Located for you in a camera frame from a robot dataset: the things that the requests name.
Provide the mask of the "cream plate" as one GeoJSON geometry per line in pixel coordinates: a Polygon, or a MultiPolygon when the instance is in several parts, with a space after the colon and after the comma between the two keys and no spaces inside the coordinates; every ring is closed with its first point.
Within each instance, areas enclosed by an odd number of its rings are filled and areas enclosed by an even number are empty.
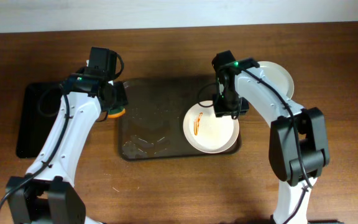
{"type": "Polygon", "coordinates": [[[274,83],[282,93],[286,94],[287,97],[292,98],[295,86],[289,72],[281,65],[274,62],[259,61],[259,65],[264,70],[265,76],[274,83]]]}
{"type": "Polygon", "coordinates": [[[239,137],[239,122],[230,116],[217,118],[214,108],[193,105],[183,119],[186,140],[198,151],[217,154],[228,150],[239,137]]]}

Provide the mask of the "green and orange sponge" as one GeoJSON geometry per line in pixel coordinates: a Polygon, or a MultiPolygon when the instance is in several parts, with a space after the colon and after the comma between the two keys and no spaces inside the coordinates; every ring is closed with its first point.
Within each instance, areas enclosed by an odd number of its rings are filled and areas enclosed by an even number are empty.
{"type": "Polygon", "coordinates": [[[126,113],[126,110],[123,106],[114,108],[108,111],[108,118],[119,118],[126,113]]]}

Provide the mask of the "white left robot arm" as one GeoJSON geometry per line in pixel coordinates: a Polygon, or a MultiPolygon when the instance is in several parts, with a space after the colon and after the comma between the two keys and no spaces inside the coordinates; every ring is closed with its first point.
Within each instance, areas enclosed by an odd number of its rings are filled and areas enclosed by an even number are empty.
{"type": "Polygon", "coordinates": [[[0,200],[14,223],[94,223],[75,191],[76,168],[99,116],[120,117],[128,104],[117,78],[124,61],[115,51],[92,47],[86,66],[55,85],[62,96],[56,119],[25,176],[12,176],[0,200]]]}

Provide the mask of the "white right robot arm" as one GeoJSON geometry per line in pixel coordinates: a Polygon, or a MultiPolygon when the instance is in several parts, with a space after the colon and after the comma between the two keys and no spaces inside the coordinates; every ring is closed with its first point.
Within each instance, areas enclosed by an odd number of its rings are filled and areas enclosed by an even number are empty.
{"type": "Polygon", "coordinates": [[[306,109],[270,81],[259,62],[236,60],[227,50],[211,62],[216,74],[213,97],[216,117],[232,119],[253,106],[270,127],[268,159],[279,179],[278,202],[272,223],[307,223],[311,191],[330,162],[324,115],[306,109]]]}

